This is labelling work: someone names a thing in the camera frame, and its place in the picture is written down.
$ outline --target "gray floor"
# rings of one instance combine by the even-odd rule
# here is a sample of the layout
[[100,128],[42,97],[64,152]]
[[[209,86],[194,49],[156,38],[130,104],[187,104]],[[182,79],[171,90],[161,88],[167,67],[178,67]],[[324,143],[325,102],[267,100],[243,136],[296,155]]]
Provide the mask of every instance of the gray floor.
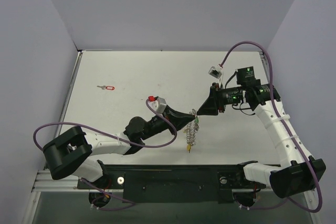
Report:
[[[273,192],[259,193],[256,205],[271,206],[280,201]],[[303,195],[294,197],[304,202]],[[111,201],[107,207],[121,206]],[[42,193],[34,224],[40,223],[312,223],[307,212],[287,203],[276,210],[239,210],[237,204],[204,202],[195,204],[139,204],[118,212],[90,210],[88,193]]]

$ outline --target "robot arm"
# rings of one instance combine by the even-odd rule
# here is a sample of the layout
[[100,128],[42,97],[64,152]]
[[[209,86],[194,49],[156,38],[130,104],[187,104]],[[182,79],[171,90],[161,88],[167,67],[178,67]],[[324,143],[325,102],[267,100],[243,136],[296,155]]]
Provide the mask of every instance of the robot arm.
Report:
[[[260,80],[255,79],[253,67],[237,70],[237,84],[241,86],[222,89],[218,83],[213,83],[210,95],[198,110],[197,115],[223,113],[226,105],[243,102],[244,92],[246,102],[264,124],[280,158],[280,167],[264,165],[257,161],[247,162],[244,166],[245,178],[272,187],[280,198],[314,189],[313,178],[307,164],[291,140],[293,136],[310,161],[318,180],[322,177],[326,165],[322,159],[315,160],[296,135],[289,122],[290,116],[285,113],[276,89],[273,88],[274,100],[281,114],[280,118],[276,116],[271,104],[270,86],[261,85]],[[286,122],[293,136],[289,136],[281,120]]]
[[[162,98],[149,97],[149,99],[152,110],[166,118],[177,131],[195,119],[193,115],[173,110]],[[75,175],[90,182],[102,183],[102,180],[106,180],[104,164],[92,159],[92,156],[112,153],[134,154],[145,146],[144,140],[165,130],[174,134],[174,130],[158,115],[148,122],[139,116],[132,118],[123,132],[114,135],[115,138],[86,133],[81,127],[75,126],[47,143],[43,147],[43,152],[53,179]],[[121,141],[120,138],[136,145]]]

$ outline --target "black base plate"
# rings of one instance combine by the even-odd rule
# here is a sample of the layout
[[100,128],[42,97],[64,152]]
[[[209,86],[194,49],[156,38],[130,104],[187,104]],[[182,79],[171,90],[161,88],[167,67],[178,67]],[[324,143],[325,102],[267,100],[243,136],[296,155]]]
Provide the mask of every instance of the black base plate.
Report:
[[[105,165],[109,189],[137,202],[233,202],[232,189],[265,188],[244,178],[241,165]],[[119,185],[119,177],[124,183]],[[78,182],[78,189],[89,187]]]

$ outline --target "screw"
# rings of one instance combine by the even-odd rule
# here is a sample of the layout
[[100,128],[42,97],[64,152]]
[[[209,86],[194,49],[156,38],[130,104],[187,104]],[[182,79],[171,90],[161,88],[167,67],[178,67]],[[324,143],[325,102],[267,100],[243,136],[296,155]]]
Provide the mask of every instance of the screw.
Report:
[[227,183],[227,180],[226,180],[225,177],[221,177],[221,178],[219,179],[219,181],[220,181],[221,184],[226,184],[226,183]]

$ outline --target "white wall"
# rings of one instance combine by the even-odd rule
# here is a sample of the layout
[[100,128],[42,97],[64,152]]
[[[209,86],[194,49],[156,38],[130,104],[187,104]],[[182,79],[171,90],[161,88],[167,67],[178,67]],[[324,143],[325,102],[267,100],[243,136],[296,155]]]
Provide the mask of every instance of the white wall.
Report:
[[301,140],[327,165],[324,223],[334,223],[336,0],[295,0],[269,46],[275,84]]
[[52,0],[79,49],[191,51],[268,46],[293,1]]
[[0,223],[18,224],[43,163],[33,131],[59,119],[77,51],[51,0],[0,6]]

